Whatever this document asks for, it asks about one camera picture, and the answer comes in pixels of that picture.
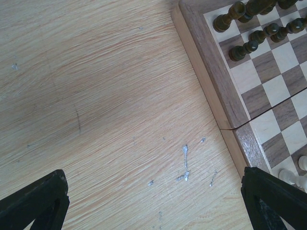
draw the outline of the light wood surface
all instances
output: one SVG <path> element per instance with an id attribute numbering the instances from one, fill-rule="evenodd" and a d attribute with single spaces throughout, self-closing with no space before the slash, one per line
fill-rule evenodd
<path id="1" fill-rule="evenodd" d="M 251 229 L 174 7 L 1 1 L 0 199 L 63 169 L 63 229 Z"/>

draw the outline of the wooden table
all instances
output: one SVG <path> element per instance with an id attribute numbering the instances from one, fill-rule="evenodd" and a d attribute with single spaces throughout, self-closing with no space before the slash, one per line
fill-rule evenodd
<path id="1" fill-rule="evenodd" d="M 0 199 L 63 169 L 64 229 L 251 229 L 175 3 L 1 2 Z"/>

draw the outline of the chessboard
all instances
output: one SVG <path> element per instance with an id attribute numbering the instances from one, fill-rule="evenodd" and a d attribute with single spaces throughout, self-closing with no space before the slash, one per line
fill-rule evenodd
<path id="1" fill-rule="evenodd" d="M 248 23 L 233 20 L 218 33 L 214 19 L 228 13 L 235 0 L 181 0 L 174 24 L 220 129 L 234 129 L 307 88 L 307 31 L 288 34 L 279 43 L 266 38 L 255 52 L 232 61 L 229 50 L 271 23 L 286 26 L 306 17 L 307 0 L 287 10 L 278 4 Z"/>
<path id="2" fill-rule="evenodd" d="M 282 169 L 307 174 L 298 166 L 307 156 L 307 89 L 234 130 L 221 130 L 243 176 L 244 167 L 258 167 L 278 178 Z"/>

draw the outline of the wooden chessboard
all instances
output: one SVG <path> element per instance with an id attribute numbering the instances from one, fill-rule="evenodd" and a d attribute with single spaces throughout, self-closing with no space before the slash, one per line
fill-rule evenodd
<path id="1" fill-rule="evenodd" d="M 307 155 L 306 29 L 280 43 L 267 38 L 239 62 L 228 52 L 255 30 L 305 17 L 307 0 L 216 32 L 213 20 L 235 2 L 181 0 L 172 18 L 239 174 L 256 166 L 275 176 L 282 168 L 303 175 L 297 162 Z"/>

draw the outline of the white pawn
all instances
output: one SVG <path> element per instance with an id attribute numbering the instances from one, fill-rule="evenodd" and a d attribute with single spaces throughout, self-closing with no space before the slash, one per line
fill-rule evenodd
<path id="1" fill-rule="evenodd" d="M 296 184 L 300 188 L 307 189 L 307 177 L 295 176 L 290 170 L 283 169 L 279 173 L 279 179 L 285 181 L 288 184 Z"/>
<path id="2" fill-rule="evenodd" d="M 307 156 L 302 156 L 298 159 L 298 166 L 301 170 L 307 171 Z"/>

